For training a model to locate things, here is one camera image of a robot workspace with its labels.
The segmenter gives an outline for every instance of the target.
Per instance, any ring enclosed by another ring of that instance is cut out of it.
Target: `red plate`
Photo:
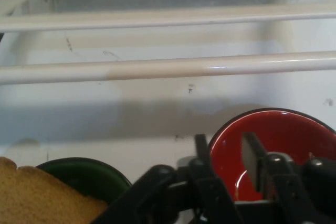
[[[214,170],[234,200],[261,199],[241,159],[243,132],[255,132],[267,151],[287,153],[300,165],[310,156],[336,160],[335,131],[319,120],[285,109],[246,112],[227,122],[210,142]]]

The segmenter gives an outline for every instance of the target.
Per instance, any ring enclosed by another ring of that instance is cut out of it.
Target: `slice of bread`
[[[106,208],[38,168],[0,157],[1,224],[89,224]]]

